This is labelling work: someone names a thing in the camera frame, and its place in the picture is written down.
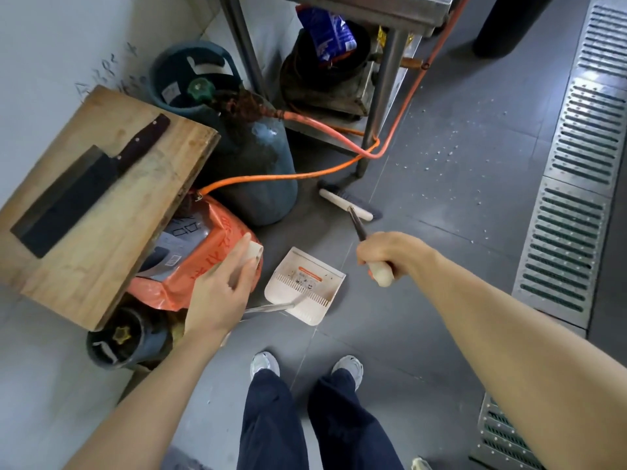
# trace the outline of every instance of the hand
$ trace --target hand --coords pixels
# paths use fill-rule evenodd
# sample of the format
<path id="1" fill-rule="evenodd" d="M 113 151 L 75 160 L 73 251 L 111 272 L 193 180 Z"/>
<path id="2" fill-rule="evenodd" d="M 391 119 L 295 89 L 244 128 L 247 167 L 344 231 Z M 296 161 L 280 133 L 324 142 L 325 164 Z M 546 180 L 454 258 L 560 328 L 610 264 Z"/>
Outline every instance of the hand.
<path id="1" fill-rule="evenodd" d="M 185 319 L 185 334 L 217 333 L 225 337 L 238 324 L 255 279 L 255 260 L 247 260 L 233 288 L 229 282 L 249 242 L 250 234 L 246 233 L 217 269 L 211 269 L 196 279 Z"/>
<path id="2" fill-rule="evenodd" d="M 402 232 L 373 233 L 357 246 L 357 263 L 362 266 L 366 262 L 388 262 L 394 278 L 399 279 L 407 273 L 402 253 L 405 236 Z"/>

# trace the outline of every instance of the cleaver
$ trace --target cleaver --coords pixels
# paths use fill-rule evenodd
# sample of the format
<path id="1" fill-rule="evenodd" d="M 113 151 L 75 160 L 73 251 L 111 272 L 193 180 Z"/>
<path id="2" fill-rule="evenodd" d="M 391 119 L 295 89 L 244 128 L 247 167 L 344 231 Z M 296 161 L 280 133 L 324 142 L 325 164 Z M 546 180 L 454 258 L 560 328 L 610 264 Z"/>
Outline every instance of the cleaver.
<path id="1" fill-rule="evenodd" d="M 11 232 L 37 258 L 45 256 L 106 190 L 157 143 L 170 125 L 160 114 L 116 157 L 93 145 L 28 208 Z"/>

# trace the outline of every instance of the blue package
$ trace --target blue package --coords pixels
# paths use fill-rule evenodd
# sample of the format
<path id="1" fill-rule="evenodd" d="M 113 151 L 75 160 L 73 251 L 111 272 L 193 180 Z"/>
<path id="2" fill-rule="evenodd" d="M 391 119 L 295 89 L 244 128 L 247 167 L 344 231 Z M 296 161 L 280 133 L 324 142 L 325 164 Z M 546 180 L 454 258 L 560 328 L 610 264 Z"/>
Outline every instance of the blue package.
<path id="1" fill-rule="evenodd" d="M 353 33 L 340 15 L 306 5 L 296 6 L 296 14 L 311 35 L 321 64 L 339 61 L 357 48 Z"/>

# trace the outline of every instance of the knife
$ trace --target knife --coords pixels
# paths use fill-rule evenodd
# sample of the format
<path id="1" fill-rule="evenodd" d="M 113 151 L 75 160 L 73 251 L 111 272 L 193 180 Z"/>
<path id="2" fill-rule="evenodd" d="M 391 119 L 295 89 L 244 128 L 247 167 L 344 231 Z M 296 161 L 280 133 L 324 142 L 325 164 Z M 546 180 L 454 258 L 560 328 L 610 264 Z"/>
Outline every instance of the knife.
<path id="1" fill-rule="evenodd" d="M 113 183 L 148 153 L 169 125 L 170 119 L 160 114 L 114 158 L 93 145 L 35 200 L 11 228 L 13 235 L 41 259 Z"/>
<path id="2" fill-rule="evenodd" d="M 353 221 L 359 242 L 365 241 L 368 237 L 359 216 L 352 206 L 349 206 L 350 218 Z M 379 287 L 389 287 L 394 282 L 394 272 L 390 264 L 384 261 L 367 262 L 368 268 L 372 272 L 372 278 L 376 280 Z"/>

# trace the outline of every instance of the person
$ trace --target person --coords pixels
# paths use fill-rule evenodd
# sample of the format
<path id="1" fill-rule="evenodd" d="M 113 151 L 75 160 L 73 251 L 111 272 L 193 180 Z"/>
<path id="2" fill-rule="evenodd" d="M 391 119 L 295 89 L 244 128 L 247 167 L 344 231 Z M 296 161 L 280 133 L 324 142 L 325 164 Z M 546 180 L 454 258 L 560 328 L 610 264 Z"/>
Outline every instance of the person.
<path id="1" fill-rule="evenodd" d="M 244 312 L 254 263 L 244 265 L 234 288 L 228 283 L 249 240 L 244 237 L 213 275 L 196 281 L 184 337 L 67 469 L 159 467 L 202 371 Z M 396 278 L 413 279 L 546 468 L 627 467 L 627 370 L 610 356 L 416 237 L 375 233 L 357 247 L 357 260 L 387 260 Z M 238 468 L 306 469 L 302 427 L 277 361 L 259 353 L 251 373 Z M 403 468 L 379 422 L 359 404 L 355 390 L 362 378 L 359 361 L 346 356 L 312 390 L 309 417 L 325 470 Z"/>

